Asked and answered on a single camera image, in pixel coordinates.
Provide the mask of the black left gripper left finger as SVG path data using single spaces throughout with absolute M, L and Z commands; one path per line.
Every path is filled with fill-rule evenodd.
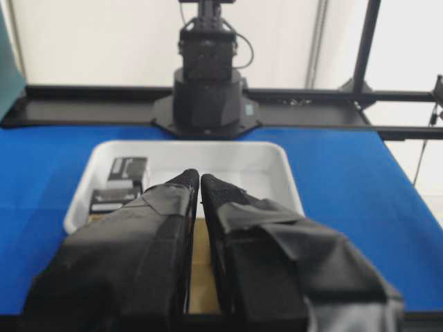
M 24 331 L 171 331 L 188 307 L 199 174 L 85 225 L 36 276 Z

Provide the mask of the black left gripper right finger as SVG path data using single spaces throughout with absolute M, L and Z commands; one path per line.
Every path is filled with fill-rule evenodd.
M 239 327 L 402 328 L 402 296 L 344 234 L 211 174 L 201 196 L 221 309 Z

